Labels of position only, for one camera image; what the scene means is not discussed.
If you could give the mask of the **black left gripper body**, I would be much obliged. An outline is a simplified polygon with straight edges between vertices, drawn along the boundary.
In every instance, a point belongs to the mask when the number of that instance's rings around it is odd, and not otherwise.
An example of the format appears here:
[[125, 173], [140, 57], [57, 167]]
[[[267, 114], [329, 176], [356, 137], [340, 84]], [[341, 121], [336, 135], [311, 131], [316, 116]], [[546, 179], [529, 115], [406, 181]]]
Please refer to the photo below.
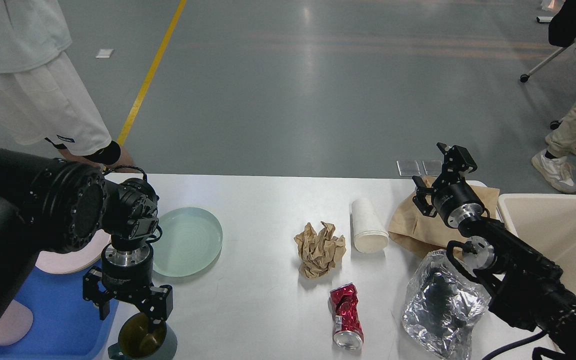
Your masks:
[[102, 285], [106, 292], [126, 303], [145, 301], [153, 285], [153, 252], [147, 243], [131, 251], [108, 244], [102, 253]]

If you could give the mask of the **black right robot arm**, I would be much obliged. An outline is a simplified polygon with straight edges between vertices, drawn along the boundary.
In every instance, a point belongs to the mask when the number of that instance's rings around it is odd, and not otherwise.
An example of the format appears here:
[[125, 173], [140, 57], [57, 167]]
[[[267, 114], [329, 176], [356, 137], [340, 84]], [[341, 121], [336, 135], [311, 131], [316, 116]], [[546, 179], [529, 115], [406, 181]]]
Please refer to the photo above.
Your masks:
[[576, 360], [576, 295], [562, 284], [562, 268], [486, 215], [486, 206], [464, 177], [477, 169], [466, 148], [441, 142], [437, 147], [443, 155], [441, 173], [430, 186], [413, 177], [414, 205], [426, 217], [439, 215], [466, 239], [449, 241], [446, 257], [467, 280], [485, 288], [490, 312], [514, 328], [540, 329], [492, 351], [487, 360], [542, 337], [549, 337], [558, 351], [535, 347], [534, 360]]

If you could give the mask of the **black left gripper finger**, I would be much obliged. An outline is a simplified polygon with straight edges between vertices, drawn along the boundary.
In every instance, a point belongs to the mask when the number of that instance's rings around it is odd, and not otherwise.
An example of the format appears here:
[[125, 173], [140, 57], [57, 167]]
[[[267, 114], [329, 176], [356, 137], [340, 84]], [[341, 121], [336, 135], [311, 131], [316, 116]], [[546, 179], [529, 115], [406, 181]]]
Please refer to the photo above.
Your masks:
[[154, 332], [172, 314], [174, 307], [173, 287], [165, 284], [151, 286], [150, 292], [141, 301], [141, 313], [148, 319], [147, 331]]
[[102, 281], [103, 272], [100, 269], [89, 269], [82, 280], [82, 298], [90, 301], [98, 309], [99, 319], [105, 321], [110, 314], [110, 301], [112, 294], [101, 290], [99, 283]]

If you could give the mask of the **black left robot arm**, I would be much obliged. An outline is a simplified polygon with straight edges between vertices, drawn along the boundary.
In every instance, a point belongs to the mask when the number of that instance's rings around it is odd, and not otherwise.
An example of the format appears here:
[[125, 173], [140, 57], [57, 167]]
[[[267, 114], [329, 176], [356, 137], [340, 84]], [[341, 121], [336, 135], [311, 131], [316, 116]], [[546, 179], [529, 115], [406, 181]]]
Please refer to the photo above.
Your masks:
[[78, 252], [98, 230], [110, 235], [102, 266], [83, 277], [82, 296], [104, 320], [110, 301], [135, 306], [147, 331], [173, 311], [171, 285], [153, 284], [159, 196], [147, 180], [114, 183], [98, 167], [0, 148], [0, 319], [42, 251]]

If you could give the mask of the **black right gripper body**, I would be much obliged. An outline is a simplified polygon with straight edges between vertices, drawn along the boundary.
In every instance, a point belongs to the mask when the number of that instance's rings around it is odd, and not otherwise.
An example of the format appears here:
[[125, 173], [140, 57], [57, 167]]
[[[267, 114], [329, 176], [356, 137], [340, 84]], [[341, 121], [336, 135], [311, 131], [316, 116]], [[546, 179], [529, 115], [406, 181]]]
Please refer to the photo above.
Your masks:
[[459, 171], [442, 169], [432, 188], [431, 203], [449, 228], [457, 229], [466, 219], [482, 217], [485, 205]]

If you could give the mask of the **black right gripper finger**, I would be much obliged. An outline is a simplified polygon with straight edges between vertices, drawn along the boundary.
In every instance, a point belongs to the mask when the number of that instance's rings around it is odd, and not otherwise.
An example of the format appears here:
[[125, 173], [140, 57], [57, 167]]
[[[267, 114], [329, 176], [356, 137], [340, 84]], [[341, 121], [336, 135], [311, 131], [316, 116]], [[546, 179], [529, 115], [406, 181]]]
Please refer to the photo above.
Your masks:
[[428, 196], [430, 199], [436, 193], [436, 189], [434, 187], [426, 186], [425, 181], [421, 176], [415, 175], [412, 177], [412, 180], [415, 185], [415, 193], [413, 196], [413, 203], [418, 208], [419, 212], [426, 217], [434, 218], [437, 216], [437, 210], [435, 209], [434, 205], [432, 205], [432, 201], [428, 202]]
[[443, 154], [441, 172], [436, 178], [437, 187], [447, 187], [466, 180], [465, 174], [477, 171], [478, 165], [464, 146], [447, 145], [438, 142], [437, 147]]

